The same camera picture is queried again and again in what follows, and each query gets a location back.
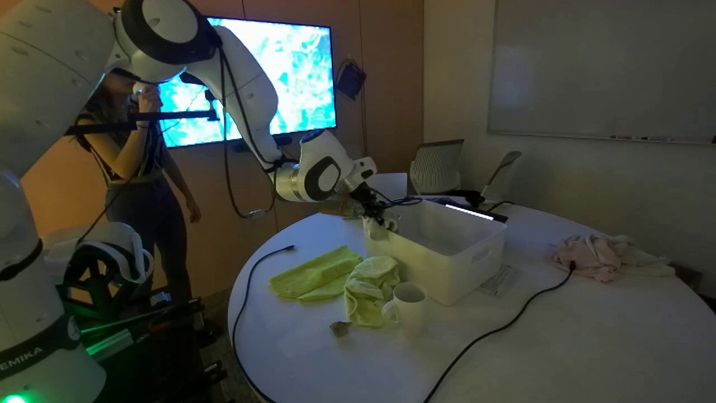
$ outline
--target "plastic container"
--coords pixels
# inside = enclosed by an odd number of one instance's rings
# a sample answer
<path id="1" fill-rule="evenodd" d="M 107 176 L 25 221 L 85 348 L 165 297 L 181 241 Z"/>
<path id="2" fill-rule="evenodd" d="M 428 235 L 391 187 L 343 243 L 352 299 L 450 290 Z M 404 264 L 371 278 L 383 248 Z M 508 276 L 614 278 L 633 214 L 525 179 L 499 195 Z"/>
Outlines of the plastic container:
<path id="1" fill-rule="evenodd" d="M 499 273 L 501 221 L 434 202 L 395 206 L 385 217 L 395 231 L 362 220 L 367 253 L 404 261 L 404 278 L 422 284 L 429 299 L 455 305 Z"/>

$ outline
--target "wall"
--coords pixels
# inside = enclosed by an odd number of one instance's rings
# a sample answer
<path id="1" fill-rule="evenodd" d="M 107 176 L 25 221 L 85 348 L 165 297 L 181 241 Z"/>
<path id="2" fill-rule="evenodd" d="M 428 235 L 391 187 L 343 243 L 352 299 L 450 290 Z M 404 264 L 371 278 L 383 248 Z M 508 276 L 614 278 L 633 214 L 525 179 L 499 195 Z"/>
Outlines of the wall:
<path id="1" fill-rule="evenodd" d="M 425 0 L 425 141 L 465 137 L 481 187 L 508 149 L 525 158 L 506 197 L 636 241 L 706 273 L 716 296 L 716 149 L 487 131 L 496 0 Z"/>
<path id="2" fill-rule="evenodd" d="M 107 11 L 120 0 L 92 0 Z M 406 170 L 424 134 L 424 2 L 422 0 L 195 0 L 206 16 L 247 16 L 329 23 L 339 58 L 367 71 L 359 100 L 340 96 L 339 137 L 355 156 L 371 154 L 380 170 Z M 202 206 L 189 226 L 189 264 L 198 296 L 230 289 L 247 258 L 276 231 L 317 212 L 340 212 L 343 204 L 284 204 L 257 220 L 239 220 L 224 184 L 224 147 L 176 149 L 181 171 Z M 230 152 L 236 199 L 243 211 L 270 206 L 270 180 L 252 154 Z M 25 176 L 40 235 L 88 229 L 104 208 L 104 179 L 88 152 L 60 138 Z"/>

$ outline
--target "white table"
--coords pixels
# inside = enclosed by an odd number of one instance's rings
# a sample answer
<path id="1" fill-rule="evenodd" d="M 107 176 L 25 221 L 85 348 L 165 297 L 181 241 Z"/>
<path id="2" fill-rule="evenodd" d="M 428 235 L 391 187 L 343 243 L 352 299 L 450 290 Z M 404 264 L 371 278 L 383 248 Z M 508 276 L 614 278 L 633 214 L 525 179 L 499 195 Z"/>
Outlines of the white table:
<path id="1" fill-rule="evenodd" d="M 592 229 L 510 206 L 504 286 L 479 289 L 452 306 L 429 305 L 429 328 L 406 337 L 395 328 L 352 328 L 333 337 L 343 299 L 281 302 L 270 280 L 336 245 L 365 253 L 359 221 L 311 214 L 271 237 L 244 264 L 228 305 L 228 328 L 263 261 L 238 327 L 243 365 L 273 400 L 424 400 L 450 361 L 479 334 L 508 321 L 565 270 L 553 250 Z M 695 403 L 716 400 L 716 316 L 679 278 L 626 270 L 616 284 L 574 278 L 531 305 L 510 328 L 476 342 L 449 373 L 434 400 L 549 403 Z"/>

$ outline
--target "computer screen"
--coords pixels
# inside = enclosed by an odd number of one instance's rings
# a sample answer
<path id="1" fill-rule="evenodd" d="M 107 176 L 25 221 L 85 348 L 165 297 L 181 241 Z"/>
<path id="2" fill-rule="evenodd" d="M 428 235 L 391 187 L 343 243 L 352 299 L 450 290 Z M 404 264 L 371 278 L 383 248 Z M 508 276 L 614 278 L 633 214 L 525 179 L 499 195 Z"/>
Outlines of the computer screen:
<path id="1" fill-rule="evenodd" d="M 332 28 L 322 24 L 261 23 L 236 17 L 208 17 L 216 27 L 230 28 L 257 58 L 278 92 L 278 111 L 271 134 L 300 134 L 336 128 L 336 71 Z M 159 86 L 161 111 L 208 109 L 206 86 L 176 75 Z M 161 129 L 169 147 L 243 138 L 238 124 L 226 121 L 216 102 L 217 121 L 165 118 Z"/>

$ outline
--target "green cloth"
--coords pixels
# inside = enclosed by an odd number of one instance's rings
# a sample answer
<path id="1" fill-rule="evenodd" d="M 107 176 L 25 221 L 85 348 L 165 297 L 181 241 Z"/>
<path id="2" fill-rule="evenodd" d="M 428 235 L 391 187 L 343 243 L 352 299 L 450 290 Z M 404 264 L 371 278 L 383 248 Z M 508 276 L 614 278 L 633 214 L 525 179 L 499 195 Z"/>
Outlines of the green cloth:
<path id="1" fill-rule="evenodd" d="M 344 281 L 344 308 L 352 325 L 380 327 L 383 305 L 395 296 L 400 281 L 395 258 L 377 254 L 362 260 Z"/>
<path id="2" fill-rule="evenodd" d="M 347 245 L 339 245 L 324 254 L 318 254 L 296 268 L 289 268 L 270 280 L 271 290 L 281 299 L 292 302 L 320 302 L 339 297 L 355 265 L 362 261 Z"/>

